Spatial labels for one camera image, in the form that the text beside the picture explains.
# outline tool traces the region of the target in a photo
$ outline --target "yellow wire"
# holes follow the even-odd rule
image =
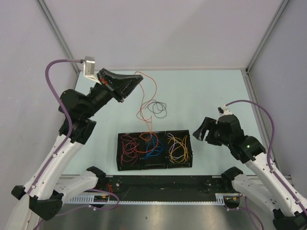
[[[188,152],[188,148],[187,148],[187,137],[188,136],[185,135],[183,140],[180,139],[180,138],[175,138],[175,137],[174,138],[169,138],[168,143],[170,143],[171,141],[174,141],[175,144],[179,145],[178,147],[174,148],[172,151],[170,151],[170,150],[168,151],[168,154],[170,156],[170,161],[172,163],[183,163],[183,162],[189,161],[189,152]],[[177,161],[178,158],[180,158],[181,156],[180,157],[174,157],[173,153],[175,152],[175,150],[179,149],[180,147],[182,147],[183,150],[184,150],[183,158],[182,158],[182,160]]]

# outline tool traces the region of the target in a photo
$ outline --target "reflective metal surface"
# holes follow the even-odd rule
[[[65,205],[61,212],[74,207],[76,205]],[[274,229],[265,214],[260,213],[260,219],[266,230]],[[110,211],[79,209],[63,217],[53,218],[44,223],[41,229],[254,230],[255,227],[245,211],[227,212],[222,206],[121,205]]]

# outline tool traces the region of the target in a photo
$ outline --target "blue cable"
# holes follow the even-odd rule
[[[154,149],[151,150],[150,152],[148,152],[148,153],[146,154],[146,156],[144,157],[145,160],[147,160],[148,157],[155,157],[155,156],[158,156],[158,155],[164,150],[164,145],[163,145],[160,141],[158,141],[158,144],[161,144],[162,146],[157,146],[157,147],[155,148],[155,146],[156,146],[155,141],[157,141],[157,139],[154,138],[154,136],[152,136],[152,142],[150,142],[150,143],[147,145],[146,152],[148,151],[148,148],[150,147],[151,144],[153,144],[153,148],[154,148]]]

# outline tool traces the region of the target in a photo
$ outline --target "black cable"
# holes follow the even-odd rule
[[[156,117],[156,118],[164,118],[167,116],[167,110],[166,110],[166,104],[164,102],[158,102],[157,100],[149,100],[149,101],[146,101],[142,104],[142,106],[144,104],[147,104],[144,109],[148,108],[148,110],[150,112],[153,113],[153,115]],[[165,111],[165,115],[164,116],[157,116],[157,114],[161,114],[163,111]]]

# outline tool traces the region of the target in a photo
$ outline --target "black container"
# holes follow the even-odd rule
[[[136,156],[134,159],[129,158],[127,155],[123,154],[123,145],[129,144],[129,140],[122,140],[129,139],[125,135],[129,135],[132,137],[137,146],[138,151],[144,151],[144,142],[140,138],[141,133],[119,133],[118,134],[118,147],[117,147],[117,169],[118,171],[125,171],[125,170],[142,170],[143,169],[143,158],[144,154],[140,153],[132,153],[130,156]],[[127,150],[131,148],[131,145],[129,144],[127,146]]]
[[[159,142],[155,150],[149,155],[147,153],[143,156],[144,167],[143,169],[166,169],[167,168],[167,156],[165,145],[165,132],[154,132]],[[152,134],[152,138],[149,133],[143,134],[144,139],[144,151],[152,150],[156,144],[156,136]]]
[[[187,136],[186,139],[186,147],[188,149],[188,156],[189,159],[186,162],[182,163],[177,163],[177,162],[172,162],[170,155],[169,155],[169,150],[174,144],[174,141],[169,141],[168,133],[172,134],[174,137],[179,138],[183,140],[185,136]],[[192,154],[192,147],[191,147],[191,141],[190,141],[190,134],[188,130],[180,130],[180,131],[166,131],[165,132],[165,142],[166,142],[166,155],[167,155],[167,167],[168,168],[190,168],[192,167],[193,163],[193,154]],[[176,149],[173,152],[174,157],[179,157],[183,155],[184,149],[182,147]]]

